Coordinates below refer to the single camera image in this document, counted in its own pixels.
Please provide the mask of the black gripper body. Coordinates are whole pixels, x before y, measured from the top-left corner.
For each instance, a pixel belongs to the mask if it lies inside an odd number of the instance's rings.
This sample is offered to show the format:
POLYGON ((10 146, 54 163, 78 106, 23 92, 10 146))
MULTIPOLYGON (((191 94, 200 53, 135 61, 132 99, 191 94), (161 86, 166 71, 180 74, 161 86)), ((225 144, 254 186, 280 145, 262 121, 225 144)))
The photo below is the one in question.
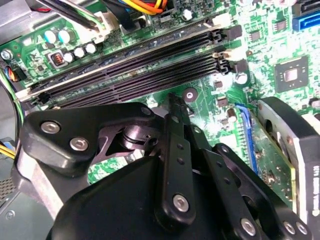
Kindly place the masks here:
POLYGON ((52 240, 223 240, 216 192, 196 165, 185 127, 165 129, 160 156, 144 157, 72 196, 52 240))

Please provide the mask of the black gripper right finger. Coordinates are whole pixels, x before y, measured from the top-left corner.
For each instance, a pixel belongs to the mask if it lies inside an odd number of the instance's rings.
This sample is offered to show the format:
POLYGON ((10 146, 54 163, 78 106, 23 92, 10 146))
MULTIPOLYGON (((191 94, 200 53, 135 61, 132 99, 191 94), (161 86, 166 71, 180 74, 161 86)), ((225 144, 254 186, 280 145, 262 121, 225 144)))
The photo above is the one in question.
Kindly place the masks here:
POLYGON ((218 226, 224 240, 311 240, 313 234, 296 213, 223 143, 211 147, 190 123, 188 107, 176 97, 196 166, 213 183, 218 226))

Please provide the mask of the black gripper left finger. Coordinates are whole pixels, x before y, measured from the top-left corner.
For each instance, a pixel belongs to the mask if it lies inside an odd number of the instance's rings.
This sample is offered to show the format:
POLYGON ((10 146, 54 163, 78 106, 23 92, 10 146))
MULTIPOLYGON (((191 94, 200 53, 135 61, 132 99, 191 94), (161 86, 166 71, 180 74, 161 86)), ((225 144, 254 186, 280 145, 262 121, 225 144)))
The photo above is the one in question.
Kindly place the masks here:
POLYGON ((20 132, 19 189, 55 220, 80 191, 145 157, 160 156, 166 128, 184 127, 175 94, 160 116, 140 102, 36 111, 20 132))

